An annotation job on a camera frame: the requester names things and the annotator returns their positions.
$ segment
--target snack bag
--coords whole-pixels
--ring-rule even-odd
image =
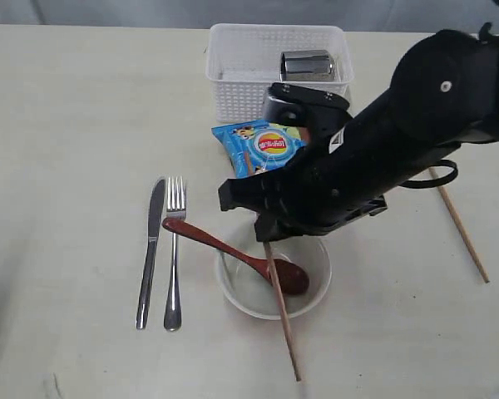
[[[268,121],[252,121],[212,128],[231,159],[238,179],[248,177],[248,169],[263,173],[284,166],[305,143],[295,127]]]

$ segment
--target white table surface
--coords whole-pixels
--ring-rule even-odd
[[[358,111],[422,34],[348,33]],[[159,175],[189,181],[188,220],[222,235],[230,163],[205,78],[207,31],[0,26],[0,398],[483,398],[499,392],[499,145],[451,158],[448,186],[492,283],[436,190],[324,238],[333,282],[292,321],[227,303],[215,251],[181,240],[183,328],[162,327],[161,233],[148,328],[135,330],[146,213]]]

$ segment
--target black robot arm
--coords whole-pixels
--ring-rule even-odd
[[[390,87],[353,119],[339,96],[273,84],[264,117],[306,126],[310,142],[280,169],[220,188],[222,210],[259,212],[258,241],[323,235],[387,208],[393,187],[426,188],[457,176],[443,158],[462,143],[499,141],[499,36],[444,30],[399,62]],[[453,171],[437,181],[409,179],[433,165]]]

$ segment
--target butter knife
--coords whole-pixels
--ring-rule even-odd
[[[141,293],[139,294],[139,306],[136,310],[136,329],[143,330],[148,322],[148,309],[150,308],[151,284],[153,282],[153,270],[156,262],[157,240],[161,227],[161,216],[165,204],[165,178],[160,178],[150,198],[150,210],[148,211],[148,249],[146,250],[146,261],[142,272]]]

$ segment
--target metal cup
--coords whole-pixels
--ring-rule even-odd
[[[281,53],[281,81],[334,81],[336,63],[326,50]]]

